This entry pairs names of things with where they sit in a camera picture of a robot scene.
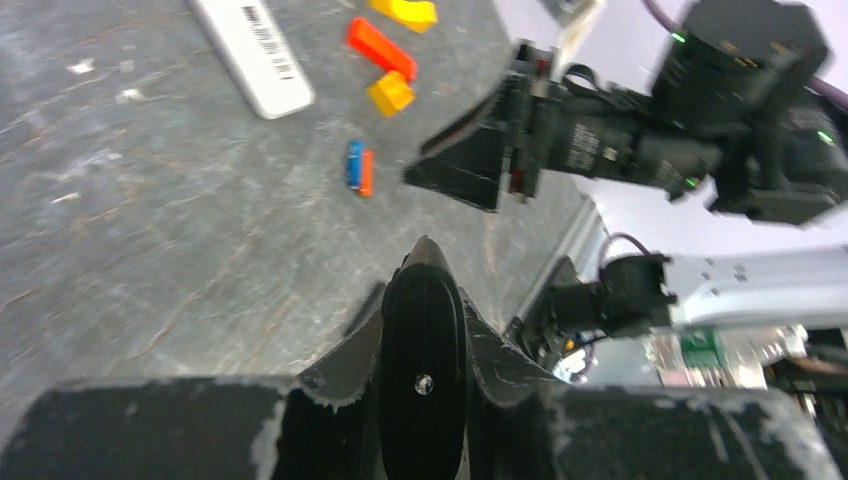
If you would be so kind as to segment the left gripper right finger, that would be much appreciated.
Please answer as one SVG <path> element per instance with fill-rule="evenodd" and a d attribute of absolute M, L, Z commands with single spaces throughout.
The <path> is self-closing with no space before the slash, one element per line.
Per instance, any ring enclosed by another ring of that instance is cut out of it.
<path fill-rule="evenodd" d="M 574 387 L 467 294 L 462 479 L 838 479 L 842 444 L 775 391 Z"/>

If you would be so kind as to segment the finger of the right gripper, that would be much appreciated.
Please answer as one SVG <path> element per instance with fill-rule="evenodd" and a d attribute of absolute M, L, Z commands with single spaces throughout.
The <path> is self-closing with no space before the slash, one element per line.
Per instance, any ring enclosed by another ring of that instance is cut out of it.
<path fill-rule="evenodd" d="M 510 94 L 492 91 L 479 104 L 425 141 L 421 156 L 491 156 L 504 149 Z"/>
<path fill-rule="evenodd" d="M 495 212 L 504 151 L 505 135 L 494 129 L 435 136 L 421 146 L 418 160 L 404 169 L 403 181 Z"/>

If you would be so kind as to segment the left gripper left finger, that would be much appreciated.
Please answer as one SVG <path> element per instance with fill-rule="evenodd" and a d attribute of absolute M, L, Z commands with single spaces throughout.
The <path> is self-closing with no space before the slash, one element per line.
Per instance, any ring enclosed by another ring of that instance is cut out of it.
<path fill-rule="evenodd" d="M 5 479 L 370 479 L 383 319 L 362 311 L 296 376 L 79 379 L 45 391 Z"/>

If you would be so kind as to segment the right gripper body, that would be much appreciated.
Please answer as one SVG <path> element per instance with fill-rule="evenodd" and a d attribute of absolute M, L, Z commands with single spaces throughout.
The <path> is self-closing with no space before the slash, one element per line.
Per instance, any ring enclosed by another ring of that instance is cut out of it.
<path fill-rule="evenodd" d="M 553 54 L 517 43 L 495 107 L 504 137 L 496 164 L 511 193 L 533 197 L 551 170 L 668 190 L 670 165 L 654 152 L 663 128 L 648 96 L 569 64 L 551 77 Z"/>

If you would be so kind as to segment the white remote control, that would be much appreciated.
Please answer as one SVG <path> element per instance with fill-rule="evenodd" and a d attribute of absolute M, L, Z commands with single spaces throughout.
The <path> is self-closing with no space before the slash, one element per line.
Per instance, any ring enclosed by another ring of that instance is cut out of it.
<path fill-rule="evenodd" d="M 314 90 L 265 2 L 189 6 L 256 115 L 275 120 L 313 104 Z"/>

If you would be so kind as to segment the black remote control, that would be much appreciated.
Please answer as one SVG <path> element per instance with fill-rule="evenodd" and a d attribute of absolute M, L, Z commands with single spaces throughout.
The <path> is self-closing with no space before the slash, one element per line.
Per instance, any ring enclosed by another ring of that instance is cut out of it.
<path fill-rule="evenodd" d="M 453 479 L 466 423 L 466 327 L 440 247 L 421 237 L 381 307 L 379 428 L 390 479 Z"/>

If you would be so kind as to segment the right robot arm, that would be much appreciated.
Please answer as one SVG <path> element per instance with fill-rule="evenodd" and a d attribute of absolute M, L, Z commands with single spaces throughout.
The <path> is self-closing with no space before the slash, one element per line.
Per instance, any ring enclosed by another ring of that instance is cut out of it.
<path fill-rule="evenodd" d="M 493 91 L 422 145 L 404 181 L 493 211 L 502 189 L 533 197 L 545 170 L 673 201 L 711 179 L 711 212 L 800 226 L 847 199 L 846 104 L 812 82 L 828 51 L 802 4 L 697 1 L 643 95 L 521 42 Z M 662 330 L 703 348 L 721 330 L 846 323 L 845 248 L 700 259 L 640 250 L 601 263 L 594 282 L 546 284 L 508 334 L 552 367 L 602 339 Z"/>

